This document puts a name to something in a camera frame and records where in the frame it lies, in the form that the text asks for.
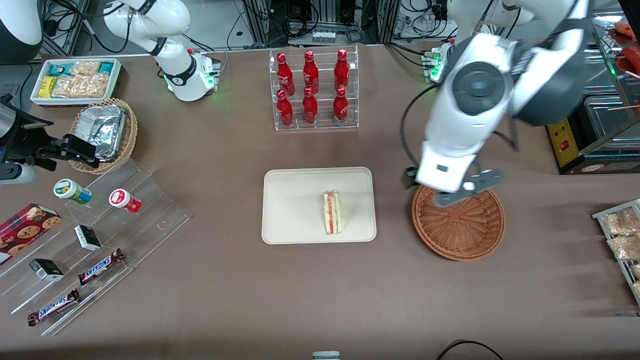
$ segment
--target coca-cola bottle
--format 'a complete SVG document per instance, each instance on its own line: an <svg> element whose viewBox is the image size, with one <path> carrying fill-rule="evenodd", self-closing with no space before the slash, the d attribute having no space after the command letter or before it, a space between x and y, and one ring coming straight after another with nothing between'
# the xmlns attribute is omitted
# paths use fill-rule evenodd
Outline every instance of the coca-cola bottle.
<svg viewBox="0 0 640 360"><path fill-rule="evenodd" d="M278 96L276 107L278 108L278 117L280 118L280 122L284 127L292 127L293 108L291 107L291 102L289 102L287 94L282 89L278 89L276 95Z"/></svg>
<svg viewBox="0 0 640 360"><path fill-rule="evenodd" d="M345 49L338 50L338 61L333 68L333 75L335 76L335 91L338 91L340 86L344 86L345 89L349 86L349 64Z"/></svg>
<svg viewBox="0 0 640 360"><path fill-rule="evenodd" d="M296 87L293 85L293 71L287 63L287 57L283 53L279 53L278 59L278 82L280 88L285 91L287 96L291 97L296 93Z"/></svg>
<svg viewBox="0 0 640 360"><path fill-rule="evenodd" d="M317 94L320 91L320 79L313 51L305 51L305 67L302 74L305 77L305 86L310 86L313 93Z"/></svg>
<svg viewBox="0 0 640 360"><path fill-rule="evenodd" d="M318 101L316 97L314 97L311 86L305 88L305 98L302 100L302 107L305 109L305 121L307 124L315 125L318 122Z"/></svg>
<svg viewBox="0 0 640 360"><path fill-rule="evenodd" d="M347 122L347 108L349 107L349 101L345 96L347 91L344 86L340 86L336 93L337 96L333 100L333 123L343 126Z"/></svg>

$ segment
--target snickers bar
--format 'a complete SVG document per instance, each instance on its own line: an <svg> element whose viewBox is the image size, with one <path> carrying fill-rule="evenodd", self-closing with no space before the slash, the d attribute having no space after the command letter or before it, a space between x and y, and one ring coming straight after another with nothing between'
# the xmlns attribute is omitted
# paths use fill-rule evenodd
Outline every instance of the snickers bar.
<svg viewBox="0 0 640 360"><path fill-rule="evenodd" d="M49 306L38 311L37 313L29 314L29 318L27 319L27 322L29 323L29 326L36 326L40 322L44 321L49 315L53 313L57 313L58 311L62 310L64 307L67 307L69 304L73 304L74 302L80 302L80 301L82 300L80 299L80 293L78 292L78 289L73 289L68 295L64 296L63 298L54 302L53 304L50 304Z"/></svg>
<svg viewBox="0 0 640 360"><path fill-rule="evenodd" d="M113 265L115 265L115 263L119 262L122 259L124 259L122 251L120 251L120 249L115 250L109 256L104 258L104 260L87 270L84 274L78 275L78 279L80 279L80 286L100 276L108 268L112 267Z"/></svg>

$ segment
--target wicker basket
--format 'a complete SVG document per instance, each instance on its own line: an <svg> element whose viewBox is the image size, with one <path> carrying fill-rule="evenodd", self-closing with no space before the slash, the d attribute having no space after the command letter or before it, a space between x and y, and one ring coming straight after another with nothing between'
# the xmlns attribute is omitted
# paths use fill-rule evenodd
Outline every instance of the wicker basket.
<svg viewBox="0 0 640 360"><path fill-rule="evenodd" d="M121 162L123 159L128 158L133 152L133 148L136 146L136 136L138 135L138 120L136 120L136 114L133 113L126 102L120 99L109 99L101 102L96 102L95 104L89 105L89 108L107 105L121 106L127 112L124 129L122 130L122 139L120 141L120 152L118 153L118 157L116 158L116 160L110 163L100 163L100 166L98 168L92 168L91 166L79 161L69 161L71 163L71 166L78 171L90 172L91 174L96 175L104 174L105 172L107 172L107 170L114 167L117 163ZM80 114L76 116L76 120L71 125L72 134L76 131L76 126L78 125L79 119Z"/></svg>
<svg viewBox="0 0 640 360"><path fill-rule="evenodd" d="M491 190L439 208L437 190L421 186L413 197L413 225L422 241L447 259L473 261L491 254L504 236L504 210Z"/></svg>

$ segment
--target brown tablecloth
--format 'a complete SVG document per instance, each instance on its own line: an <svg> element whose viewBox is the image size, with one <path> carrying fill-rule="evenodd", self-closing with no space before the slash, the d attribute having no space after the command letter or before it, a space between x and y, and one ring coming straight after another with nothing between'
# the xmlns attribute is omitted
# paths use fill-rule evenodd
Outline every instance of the brown tablecloth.
<svg viewBox="0 0 640 360"><path fill-rule="evenodd" d="M507 230L488 258L431 252L410 220L410 165L398 122L426 84L382 45L360 46L360 128L273 129L268 51L232 53L220 90L178 101L151 57L123 57L118 96L139 124L134 159L193 218L134 273L54 337L41 338L0 298L7 359L432 359L451 341L485 342L506 359L637 359L634 300L590 214L640 198L637 175L557 175L545 130L519 125L522 150L496 137L481 151L506 179L495 192ZM407 123L418 154L435 94ZM32 113L67 132L78 109ZM267 245L262 180L276 168L364 166L373 173L377 237L369 243ZM60 208L52 184L94 177L60 163L32 184L0 188L0 218L29 202ZM487 358L465 345L465 359Z"/></svg>

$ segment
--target aluminum foil container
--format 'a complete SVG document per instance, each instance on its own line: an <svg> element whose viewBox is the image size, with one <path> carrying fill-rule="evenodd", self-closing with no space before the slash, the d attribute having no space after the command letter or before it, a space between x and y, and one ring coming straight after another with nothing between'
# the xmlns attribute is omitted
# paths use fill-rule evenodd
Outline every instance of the aluminum foil container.
<svg viewBox="0 0 640 360"><path fill-rule="evenodd" d="M117 105L85 109L75 135L95 146L95 157L101 162L116 160L126 117L127 112Z"/></svg>

